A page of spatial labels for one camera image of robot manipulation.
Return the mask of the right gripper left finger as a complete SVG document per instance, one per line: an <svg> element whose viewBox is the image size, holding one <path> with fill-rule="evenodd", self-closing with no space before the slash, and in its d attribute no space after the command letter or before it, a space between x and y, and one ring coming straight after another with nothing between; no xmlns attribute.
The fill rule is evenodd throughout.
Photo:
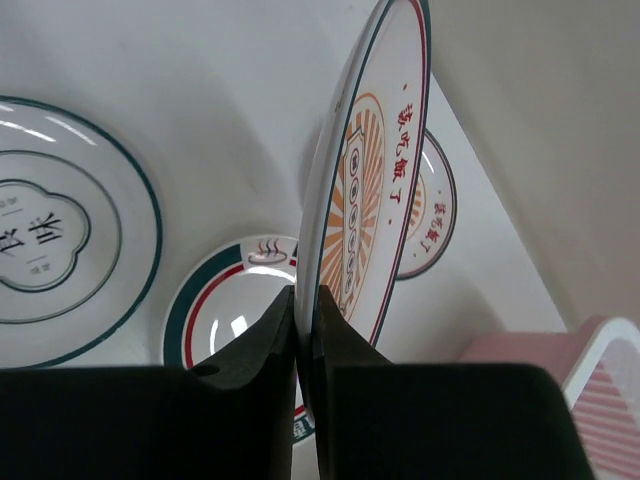
<svg viewBox="0 0 640 480"><path fill-rule="evenodd" d="M1 374L5 479L286 479L295 401L293 291L192 368Z"/></svg>

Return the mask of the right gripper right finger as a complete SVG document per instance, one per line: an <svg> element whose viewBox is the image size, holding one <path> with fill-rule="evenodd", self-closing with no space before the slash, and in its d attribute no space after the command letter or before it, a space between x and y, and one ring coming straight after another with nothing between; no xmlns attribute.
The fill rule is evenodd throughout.
<svg viewBox="0 0 640 480"><path fill-rule="evenodd" d="M564 395L530 364L394 364L321 287L312 412L324 479L590 479Z"/></svg>

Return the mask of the green red rimmed plate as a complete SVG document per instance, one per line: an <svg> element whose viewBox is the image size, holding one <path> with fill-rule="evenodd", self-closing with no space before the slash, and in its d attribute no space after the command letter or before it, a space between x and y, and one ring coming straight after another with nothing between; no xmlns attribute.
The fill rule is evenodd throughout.
<svg viewBox="0 0 640 480"><path fill-rule="evenodd" d="M164 321L161 360L191 368L254 325L296 281L297 240L246 236L201 260L181 282Z"/></svg>

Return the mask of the orange sunburst plate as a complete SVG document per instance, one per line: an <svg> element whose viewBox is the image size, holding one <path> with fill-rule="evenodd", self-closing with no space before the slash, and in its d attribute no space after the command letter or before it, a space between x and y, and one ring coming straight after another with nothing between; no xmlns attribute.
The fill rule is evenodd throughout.
<svg viewBox="0 0 640 480"><path fill-rule="evenodd" d="M305 406L322 288L352 328L378 341L415 196L430 74L428 4L378 2L333 90L306 186L294 302Z"/></svg>
<svg viewBox="0 0 640 480"><path fill-rule="evenodd" d="M457 212L453 170L443 148L426 129L397 280L426 273L440 260L452 239Z"/></svg>

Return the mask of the white plate flower outline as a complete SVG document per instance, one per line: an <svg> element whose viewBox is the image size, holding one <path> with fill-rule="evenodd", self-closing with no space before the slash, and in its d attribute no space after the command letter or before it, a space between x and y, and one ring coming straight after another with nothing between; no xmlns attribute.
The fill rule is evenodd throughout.
<svg viewBox="0 0 640 480"><path fill-rule="evenodd" d="M108 131L32 99L1 99L1 365L44 368L95 348L139 309L163 218Z"/></svg>

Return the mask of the pink dish rack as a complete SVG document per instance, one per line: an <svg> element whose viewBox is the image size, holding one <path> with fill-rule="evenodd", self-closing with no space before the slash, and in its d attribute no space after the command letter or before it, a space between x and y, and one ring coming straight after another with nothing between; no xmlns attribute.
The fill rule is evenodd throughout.
<svg viewBox="0 0 640 480"><path fill-rule="evenodd" d="M599 479L639 477L639 329L623 317L591 317L572 332L506 332L475 338L459 357L528 363L561 386Z"/></svg>

